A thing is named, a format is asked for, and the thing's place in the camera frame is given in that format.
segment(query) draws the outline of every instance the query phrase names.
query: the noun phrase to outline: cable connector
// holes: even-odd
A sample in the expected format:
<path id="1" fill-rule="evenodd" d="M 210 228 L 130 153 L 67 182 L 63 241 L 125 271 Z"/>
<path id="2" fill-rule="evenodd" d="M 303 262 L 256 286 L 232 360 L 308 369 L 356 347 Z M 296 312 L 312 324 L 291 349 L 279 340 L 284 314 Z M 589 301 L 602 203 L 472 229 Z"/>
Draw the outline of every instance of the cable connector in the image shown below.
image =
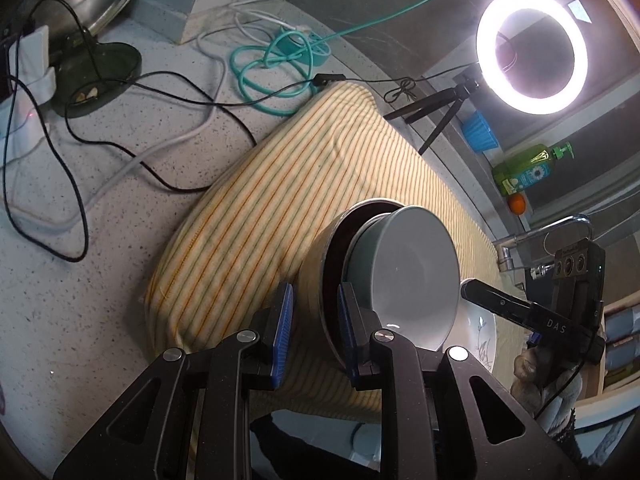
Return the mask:
<path id="1" fill-rule="evenodd" d="M 311 27 L 309 27 L 308 25 L 296 25 L 294 27 L 298 32 L 303 32 L 306 35 L 309 35 L 310 33 L 313 32 L 313 29 Z"/>
<path id="2" fill-rule="evenodd" d="M 335 81 L 347 81 L 347 76 L 344 74 L 316 74 L 316 76 L 311 80 L 311 84 L 320 88 Z"/>

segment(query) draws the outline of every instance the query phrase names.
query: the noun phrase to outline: tripod leg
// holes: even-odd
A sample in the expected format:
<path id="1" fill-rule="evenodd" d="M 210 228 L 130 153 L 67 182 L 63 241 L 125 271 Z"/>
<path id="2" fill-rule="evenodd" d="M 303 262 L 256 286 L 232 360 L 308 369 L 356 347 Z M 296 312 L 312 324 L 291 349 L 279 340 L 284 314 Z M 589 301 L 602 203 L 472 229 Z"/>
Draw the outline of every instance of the tripod leg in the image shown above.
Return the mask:
<path id="1" fill-rule="evenodd" d="M 455 115 L 460 111 L 460 108 L 462 107 L 462 103 L 463 103 L 463 100 L 458 99 L 456 102 L 454 102 L 451 105 L 451 108 L 447 110 L 447 113 L 444 114 L 444 117 L 441 118 L 438 125 L 433 129 L 429 137 L 427 137 L 427 140 L 424 141 L 424 144 L 418 150 L 419 155 L 427 151 L 427 148 L 431 146 L 434 140 L 436 140 L 436 137 L 440 135 L 441 131 L 444 130 L 444 127 L 451 122 L 453 117 L 455 117 Z"/>

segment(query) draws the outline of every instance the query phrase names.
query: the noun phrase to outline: faucet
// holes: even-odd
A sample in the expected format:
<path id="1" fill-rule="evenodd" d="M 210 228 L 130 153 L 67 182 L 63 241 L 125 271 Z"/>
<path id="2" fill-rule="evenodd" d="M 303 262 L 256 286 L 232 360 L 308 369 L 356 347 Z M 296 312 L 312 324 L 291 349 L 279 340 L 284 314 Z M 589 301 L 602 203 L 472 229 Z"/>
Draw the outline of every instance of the faucet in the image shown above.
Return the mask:
<path id="1" fill-rule="evenodd" d="M 571 215 L 566 218 L 562 218 L 557 220 L 549 225 L 545 225 L 542 227 L 538 227 L 536 229 L 532 229 L 526 233 L 517 234 L 507 236 L 505 238 L 500 238 L 500 240 L 496 240 L 494 242 L 495 250 L 498 253 L 498 270 L 500 272 L 507 272 L 508 270 L 515 270 L 513 265 L 513 258 L 511 257 L 511 250 L 516 248 L 519 244 L 531 240 L 536 236 L 540 236 L 543 234 L 549 234 L 551 231 L 555 231 L 559 227 L 572 224 L 574 222 L 579 222 L 581 224 L 585 224 L 589 229 L 589 240 L 593 239 L 593 227 L 591 225 L 591 220 L 585 215 Z M 541 275 L 544 274 L 551 266 L 541 266 L 540 272 Z"/>

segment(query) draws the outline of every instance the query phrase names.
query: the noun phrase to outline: gray bowl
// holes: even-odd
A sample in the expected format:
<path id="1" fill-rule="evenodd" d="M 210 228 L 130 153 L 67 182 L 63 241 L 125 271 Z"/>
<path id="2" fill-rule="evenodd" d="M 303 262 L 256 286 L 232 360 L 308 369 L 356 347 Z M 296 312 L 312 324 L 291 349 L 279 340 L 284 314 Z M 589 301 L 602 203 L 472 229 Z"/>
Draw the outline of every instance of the gray bowl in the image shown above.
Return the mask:
<path id="1" fill-rule="evenodd" d="M 341 274 L 342 281 L 344 281 L 344 282 L 349 281 L 347 279 L 347 266 L 349 265 L 349 260 L 351 259 L 351 253 L 353 253 L 353 248 L 356 246 L 356 243 L 358 242 L 358 240 L 362 236 L 363 232 L 366 231 L 367 229 L 369 229 L 378 220 L 382 220 L 384 217 L 386 217 L 388 215 L 389 215 L 389 213 L 380 213 L 379 215 L 376 215 L 373 218 L 370 218 L 369 220 L 364 222 L 362 227 L 360 229 L 358 229 L 358 232 L 355 235 L 353 235 L 353 238 L 351 239 L 351 242 L 349 243 L 349 247 L 347 248 L 347 253 L 346 253 L 346 256 L 344 257 L 344 262 L 342 264 L 342 274 Z"/>
<path id="2" fill-rule="evenodd" d="M 408 206 L 379 219 L 354 244 L 346 265 L 358 304 L 416 346 L 437 350 L 456 319 L 458 256 L 430 211 Z"/>

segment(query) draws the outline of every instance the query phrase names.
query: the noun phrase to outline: ring light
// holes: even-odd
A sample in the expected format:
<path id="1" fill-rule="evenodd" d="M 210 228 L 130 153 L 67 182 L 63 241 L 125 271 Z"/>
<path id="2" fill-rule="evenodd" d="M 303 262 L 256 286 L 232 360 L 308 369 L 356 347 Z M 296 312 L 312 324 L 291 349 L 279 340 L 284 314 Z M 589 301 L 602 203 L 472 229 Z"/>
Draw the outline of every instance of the ring light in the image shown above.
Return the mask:
<path id="1" fill-rule="evenodd" d="M 548 14 L 569 36 L 574 49 L 574 72 L 566 86 L 557 94 L 543 99 L 517 92 L 504 75 L 495 52 L 495 40 L 504 21 L 519 10 L 533 9 Z M 580 29 L 569 13 L 553 0 L 494 0 L 486 8 L 476 39 L 482 76 L 492 90 L 508 105 L 529 114 L 552 114 L 571 104 L 584 86 L 587 77 L 587 46 Z"/>

